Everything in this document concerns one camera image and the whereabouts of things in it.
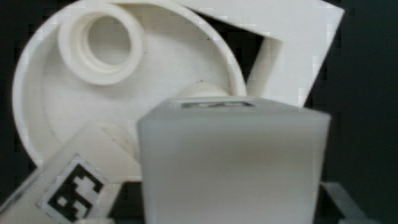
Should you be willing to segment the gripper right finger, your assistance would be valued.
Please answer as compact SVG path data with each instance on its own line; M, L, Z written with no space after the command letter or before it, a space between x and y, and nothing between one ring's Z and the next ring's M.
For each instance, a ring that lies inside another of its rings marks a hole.
M320 184L320 197L313 224L380 224L371 219L338 182Z

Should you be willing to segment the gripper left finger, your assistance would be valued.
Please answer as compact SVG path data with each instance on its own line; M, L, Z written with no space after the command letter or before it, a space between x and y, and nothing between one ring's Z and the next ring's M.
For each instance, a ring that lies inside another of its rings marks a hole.
M139 182L125 182L121 185L109 217L116 224L146 224L142 184Z

